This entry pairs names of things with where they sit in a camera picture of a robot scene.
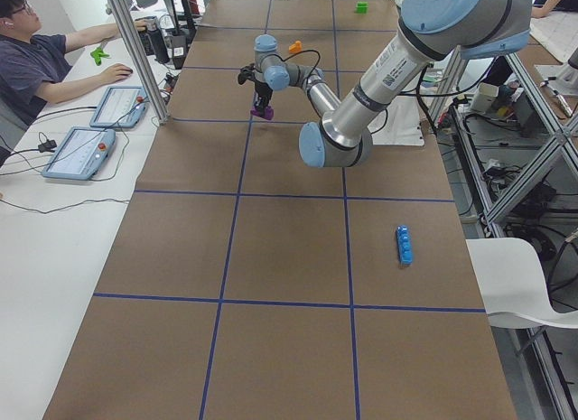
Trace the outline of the person right hand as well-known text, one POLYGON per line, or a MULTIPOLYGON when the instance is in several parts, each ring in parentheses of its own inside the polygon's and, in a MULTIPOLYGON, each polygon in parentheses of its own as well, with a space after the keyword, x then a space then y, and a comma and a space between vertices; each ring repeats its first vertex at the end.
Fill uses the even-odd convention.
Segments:
POLYGON ((112 84, 112 83, 118 82, 120 80, 127 79, 133 74, 132 73, 131 75, 122 75, 119 72, 122 69, 131 69, 131 68, 129 68, 126 65, 121 64, 121 63, 116 63, 114 65, 111 65, 111 66, 107 67, 106 69, 104 69, 100 73, 100 75, 99 75, 100 81, 103 84, 112 84))

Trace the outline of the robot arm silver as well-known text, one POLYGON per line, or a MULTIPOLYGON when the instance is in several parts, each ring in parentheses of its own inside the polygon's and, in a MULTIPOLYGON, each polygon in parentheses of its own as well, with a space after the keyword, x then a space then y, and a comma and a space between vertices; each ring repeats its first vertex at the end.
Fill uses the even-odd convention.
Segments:
POLYGON ((369 124, 433 61, 458 49, 465 60, 503 56, 528 42, 532 0, 404 0, 396 36, 344 99, 331 91, 314 66, 281 59, 275 37, 261 34, 255 60, 238 83, 255 85, 255 117, 269 120, 278 90, 303 90, 319 121, 302 127, 299 151, 311 167, 351 167, 364 162, 373 140, 369 124))

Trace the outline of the person left hand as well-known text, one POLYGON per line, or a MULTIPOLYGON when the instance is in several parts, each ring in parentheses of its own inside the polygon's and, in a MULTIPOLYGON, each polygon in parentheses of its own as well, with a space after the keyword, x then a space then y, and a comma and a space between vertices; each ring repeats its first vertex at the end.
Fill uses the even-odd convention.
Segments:
POLYGON ((140 18, 134 20, 134 26, 138 32, 146 32, 147 31, 147 19, 140 18))

